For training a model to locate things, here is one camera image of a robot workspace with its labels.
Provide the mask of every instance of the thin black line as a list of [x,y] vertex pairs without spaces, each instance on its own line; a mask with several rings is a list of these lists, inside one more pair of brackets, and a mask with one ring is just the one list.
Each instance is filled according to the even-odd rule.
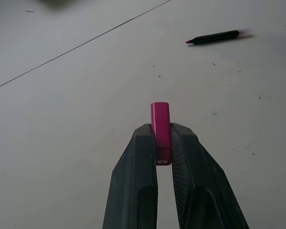
[[120,25],[118,25],[118,26],[116,26],[116,27],[114,27],[114,28],[112,28],[112,29],[110,29],[110,30],[108,30],[108,31],[106,31],[106,32],[104,32],[104,33],[102,33],[101,35],[98,35],[98,36],[92,38],[91,40],[88,40],[87,42],[85,42],[85,43],[83,43],[83,44],[80,44],[79,46],[76,46],[75,48],[73,48],[73,49],[71,49],[71,50],[69,50],[69,51],[67,51],[67,52],[65,52],[65,53],[63,53],[63,54],[61,54],[61,55],[59,55],[59,56],[57,56],[57,57],[51,59],[51,60],[49,60],[49,61],[47,61],[47,62],[45,62],[45,63],[43,63],[43,64],[41,64],[41,65],[39,65],[39,66],[37,66],[37,67],[35,67],[35,68],[33,68],[33,69],[31,69],[31,70],[25,72],[25,73],[23,73],[23,74],[21,74],[21,75],[15,77],[15,78],[13,78],[13,79],[11,79],[11,80],[9,80],[9,81],[5,82],[4,84],[1,84],[0,87],[2,87],[2,86],[4,86],[4,85],[8,84],[9,82],[12,82],[13,80],[18,79],[19,77],[21,77],[21,76],[23,76],[23,75],[25,75],[25,74],[27,74],[27,73],[29,73],[29,72],[31,72],[31,71],[34,71],[35,69],[37,69],[37,68],[39,68],[39,67],[44,66],[44,65],[47,64],[47,63],[50,63],[50,62],[56,60],[57,58],[60,58],[61,56],[63,56],[63,55],[65,55],[65,54],[67,54],[67,53],[69,53],[69,52],[71,52],[71,51],[73,51],[73,50],[75,50],[75,49],[77,49],[77,48],[79,48],[79,47],[81,47],[81,46],[83,46],[83,45],[85,45],[85,44],[87,44],[87,43],[89,43],[89,42],[91,42],[91,41],[93,41],[93,40],[95,40],[95,39],[97,39],[97,38],[99,38],[99,37],[101,37],[101,36],[107,34],[107,33],[109,33],[109,32],[111,32],[112,30],[115,30],[115,29],[121,27],[122,25],[124,25],[124,24],[126,24],[126,23],[129,23],[130,21],[132,21],[132,20],[134,20],[134,19],[136,19],[136,18],[138,18],[138,17],[141,17],[142,15],[144,15],[144,14],[146,14],[146,13],[148,13],[148,12],[154,10],[154,9],[157,9],[158,7],[160,7],[160,6],[162,6],[162,5],[166,4],[166,3],[168,3],[168,2],[170,2],[170,1],[172,1],[172,0],[168,0],[168,1],[166,1],[166,2],[164,2],[164,3],[162,3],[162,4],[160,4],[160,5],[158,5],[158,6],[154,7],[154,8],[152,8],[152,9],[150,9],[150,10],[144,12],[144,13],[139,14],[138,16],[136,16],[136,17],[134,17],[134,18],[129,19],[129,20],[126,21],[126,22],[123,22],[122,24],[120,24]]

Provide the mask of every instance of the black object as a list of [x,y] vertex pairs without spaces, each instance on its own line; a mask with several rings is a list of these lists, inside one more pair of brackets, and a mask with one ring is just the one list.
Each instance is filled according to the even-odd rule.
[[196,37],[190,41],[187,41],[187,44],[205,44],[205,43],[211,43],[211,42],[219,42],[219,41],[225,41],[230,39],[236,39],[242,34],[239,30],[233,30],[228,32],[221,32],[201,37]]
[[[180,229],[248,229],[225,173],[191,129],[171,124]],[[152,129],[135,130],[112,172],[103,229],[155,229],[158,186]]]

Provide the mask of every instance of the black marker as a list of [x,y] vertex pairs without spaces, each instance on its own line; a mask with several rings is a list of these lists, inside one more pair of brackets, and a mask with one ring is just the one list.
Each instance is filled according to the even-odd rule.
[[225,41],[230,39],[236,39],[240,37],[244,31],[242,30],[233,30],[229,32],[221,32],[201,37],[196,37],[190,41],[187,41],[187,44],[205,44],[205,43],[211,43],[211,42],[219,42],[219,41]]

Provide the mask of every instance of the white surface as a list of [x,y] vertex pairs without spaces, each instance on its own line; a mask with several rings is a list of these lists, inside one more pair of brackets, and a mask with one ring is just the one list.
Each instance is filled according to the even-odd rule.
[[[1,87],[0,229],[101,228],[155,101],[224,169],[251,229],[286,229],[285,23],[286,0],[173,0]],[[235,28],[255,36],[184,44]],[[158,179],[158,228],[178,228],[170,167]]]
[[165,1],[0,0],[0,85]]

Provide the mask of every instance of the pink object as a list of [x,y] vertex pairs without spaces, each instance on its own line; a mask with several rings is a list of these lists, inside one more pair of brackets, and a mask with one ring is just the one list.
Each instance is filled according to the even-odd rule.
[[152,130],[156,146],[156,165],[171,164],[171,128],[169,104],[160,102],[151,104]]

